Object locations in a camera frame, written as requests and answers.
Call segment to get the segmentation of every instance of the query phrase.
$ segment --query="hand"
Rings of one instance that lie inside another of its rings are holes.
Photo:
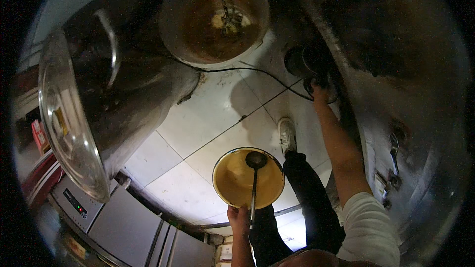
[[[228,219],[233,229],[233,235],[249,235],[249,213],[247,205],[244,204],[240,209],[229,205]]]
[[[322,89],[320,86],[313,85],[313,106],[314,107],[319,107],[322,104],[326,105],[328,98],[329,98],[329,93],[327,89]]]

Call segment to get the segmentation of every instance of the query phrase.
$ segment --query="white sneaker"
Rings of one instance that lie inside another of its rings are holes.
[[[280,134],[280,146],[282,154],[288,151],[297,151],[297,142],[295,141],[295,126],[294,122],[288,117],[283,117],[277,122],[277,131]]]

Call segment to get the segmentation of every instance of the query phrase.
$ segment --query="metal handle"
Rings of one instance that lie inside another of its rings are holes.
[[[120,63],[122,61],[122,54],[121,54],[121,51],[119,49],[119,41],[117,39],[116,32],[115,32],[114,28],[112,27],[112,24],[111,24],[111,21],[109,19],[109,15],[107,14],[107,11],[105,9],[99,9],[93,15],[99,18],[99,21],[101,22],[102,27],[104,28],[105,32],[107,33],[107,37],[109,38],[109,43],[111,45],[112,74],[111,74],[111,78],[109,79],[109,82],[107,83],[107,88],[110,89],[112,87],[112,84],[114,83],[114,80],[116,80],[117,73],[119,72]]]
[[[395,151],[395,152],[391,151],[392,168],[393,168],[394,175],[396,175],[396,176],[399,175],[397,155],[398,155],[397,151]]]
[[[391,158],[392,158],[392,167],[393,167],[393,172],[394,175],[398,176],[399,175],[399,169],[398,169],[398,150],[399,150],[399,140],[396,137],[394,133],[391,133],[389,136],[389,139],[391,141]]]
[[[254,169],[254,183],[252,184],[252,198],[251,198],[251,217],[249,219],[249,229],[254,227],[254,218],[256,216],[256,190],[258,186],[258,170]]]

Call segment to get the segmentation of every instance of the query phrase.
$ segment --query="red box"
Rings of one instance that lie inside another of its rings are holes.
[[[43,123],[35,120],[31,123],[31,128],[33,130],[33,138],[35,139],[36,146],[38,147],[39,153],[43,156],[51,148],[43,128]]]

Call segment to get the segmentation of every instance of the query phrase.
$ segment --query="white sleeve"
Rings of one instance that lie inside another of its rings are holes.
[[[345,240],[336,255],[347,261],[369,261],[383,267],[399,266],[399,246],[394,224],[371,194],[348,199],[343,208]]]

